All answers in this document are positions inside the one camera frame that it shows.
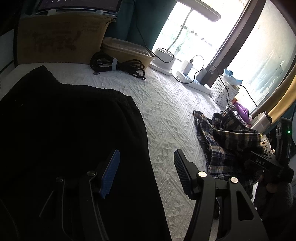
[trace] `white storage basket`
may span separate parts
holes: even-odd
[[[228,89],[228,93],[229,93],[228,100],[229,102],[231,102],[233,98],[237,95],[238,90],[233,88],[232,85],[230,85],[227,81],[225,81],[223,76],[221,76],[221,79]],[[221,83],[221,80],[219,77],[217,78],[215,83],[212,85],[211,89],[212,89],[212,92],[211,92],[212,99],[215,101],[215,103],[225,108],[227,106],[227,90],[225,89],[224,85]]]

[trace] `curtain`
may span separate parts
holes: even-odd
[[[175,0],[137,0],[135,12],[133,0],[123,0],[117,20],[109,25],[105,36],[145,46],[137,22],[147,47],[152,49],[175,4]]]

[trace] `plaid fabric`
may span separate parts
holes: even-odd
[[[260,134],[248,128],[230,109],[215,113],[212,120],[200,111],[193,111],[197,125],[197,137],[206,154],[207,171],[218,179],[237,177],[252,198],[254,172],[246,170],[237,152],[263,152]]]

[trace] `silver bolt head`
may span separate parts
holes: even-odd
[[[200,171],[200,172],[198,173],[198,175],[199,175],[200,177],[206,177],[206,176],[207,176],[207,173],[206,173],[206,172],[203,172],[203,171]]]
[[[96,174],[95,171],[88,171],[87,172],[87,175],[90,176],[90,177],[94,176],[95,174]]]
[[[239,180],[236,177],[232,177],[232,178],[230,178],[230,180],[231,180],[232,183],[238,183],[239,182]]]
[[[63,179],[62,177],[57,177],[57,178],[56,178],[57,183],[61,183],[63,180],[64,180],[64,179]]]

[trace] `white textured bedspread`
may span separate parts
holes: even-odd
[[[205,156],[196,137],[192,112],[200,110],[211,118],[220,111],[211,97],[151,68],[146,70],[146,80],[141,80],[122,71],[93,75],[93,70],[84,64],[43,63],[17,66],[1,80],[0,99],[21,77],[41,65],[61,83],[115,89],[133,97],[146,125],[150,160],[172,239],[183,240],[195,202],[183,192],[173,154],[182,149],[189,161],[205,170]]]

